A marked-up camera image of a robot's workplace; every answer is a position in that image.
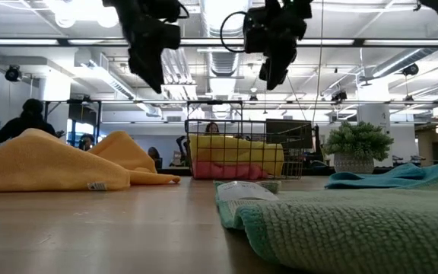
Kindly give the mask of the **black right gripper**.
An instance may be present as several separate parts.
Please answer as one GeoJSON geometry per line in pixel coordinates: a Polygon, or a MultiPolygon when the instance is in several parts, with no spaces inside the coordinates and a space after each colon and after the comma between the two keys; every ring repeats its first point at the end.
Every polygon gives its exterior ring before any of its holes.
{"type": "MultiPolygon", "coordinates": [[[[270,44],[279,40],[302,40],[307,29],[306,19],[312,17],[313,0],[265,0],[262,7],[250,8],[243,21],[245,53],[265,53],[270,44]]],[[[259,78],[267,80],[267,89],[282,84],[288,66],[296,59],[297,50],[283,49],[266,57],[259,78]]]]}

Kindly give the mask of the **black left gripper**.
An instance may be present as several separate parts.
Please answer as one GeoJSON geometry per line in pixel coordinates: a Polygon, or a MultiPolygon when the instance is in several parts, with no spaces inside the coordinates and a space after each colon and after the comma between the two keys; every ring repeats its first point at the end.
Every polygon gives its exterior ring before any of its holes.
{"type": "MultiPolygon", "coordinates": [[[[179,19],[189,11],[178,0],[103,0],[105,8],[115,8],[122,34],[130,47],[178,49],[181,41],[179,19]]],[[[164,84],[161,51],[129,49],[129,70],[157,94],[164,84]]]]}

